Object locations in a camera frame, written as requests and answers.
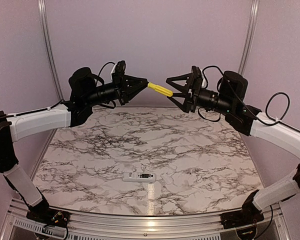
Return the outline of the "yellow handled screwdriver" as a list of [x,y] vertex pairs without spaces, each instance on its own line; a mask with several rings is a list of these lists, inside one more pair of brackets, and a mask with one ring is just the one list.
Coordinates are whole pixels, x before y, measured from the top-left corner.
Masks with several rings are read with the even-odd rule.
[[160,93],[160,94],[166,96],[166,97],[172,97],[173,96],[173,91],[172,90],[167,89],[167,88],[165,88],[163,86],[160,86],[158,84],[154,84],[152,82],[149,82],[147,84],[147,87],[154,90],[157,93]]

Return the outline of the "white battery compartment cover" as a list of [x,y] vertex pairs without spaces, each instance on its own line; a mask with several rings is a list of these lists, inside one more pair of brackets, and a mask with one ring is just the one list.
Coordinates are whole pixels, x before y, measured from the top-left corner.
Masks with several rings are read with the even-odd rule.
[[166,185],[170,185],[173,183],[173,179],[165,173],[161,175],[161,178],[163,179]]

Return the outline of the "white remote control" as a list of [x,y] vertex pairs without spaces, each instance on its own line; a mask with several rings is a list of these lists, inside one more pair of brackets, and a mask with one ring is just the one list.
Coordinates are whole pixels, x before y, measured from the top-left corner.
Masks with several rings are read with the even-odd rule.
[[124,172],[122,180],[131,183],[154,183],[157,176],[153,172]]

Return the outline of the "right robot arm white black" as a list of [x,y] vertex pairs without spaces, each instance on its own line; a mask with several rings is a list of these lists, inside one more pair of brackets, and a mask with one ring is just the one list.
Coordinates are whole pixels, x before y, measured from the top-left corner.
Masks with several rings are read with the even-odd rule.
[[[188,74],[169,77],[166,83],[175,88],[169,99],[183,112],[200,108],[224,115],[237,132],[272,143],[300,159],[300,130],[272,118],[268,113],[244,103],[248,81],[239,73],[224,71],[217,83],[218,91],[208,89],[204,70],[192,66]],[[272,185],[252,192],[240,210],[221,215],[224,229],[236,228],[263,221],[263,210],[300,194],[300,163],[297,168]]]

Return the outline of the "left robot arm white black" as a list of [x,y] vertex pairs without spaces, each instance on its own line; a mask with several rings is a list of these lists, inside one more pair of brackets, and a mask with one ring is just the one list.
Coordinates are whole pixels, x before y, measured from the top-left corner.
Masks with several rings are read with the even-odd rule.
[[0,111],[0,173],[28,204],[28,208],[43,223],[53,219],[48,201],[20,167],[14,143],[41,132],[72,128],[84,124],[94,106],[105,106],[119,101],[127,104],[148,87],[148,80],[125,74],[124,61],[116,63],[111,82],[92,73],[89,67],[76,70],[69,78],[70,99],[41,109],[6,114]]

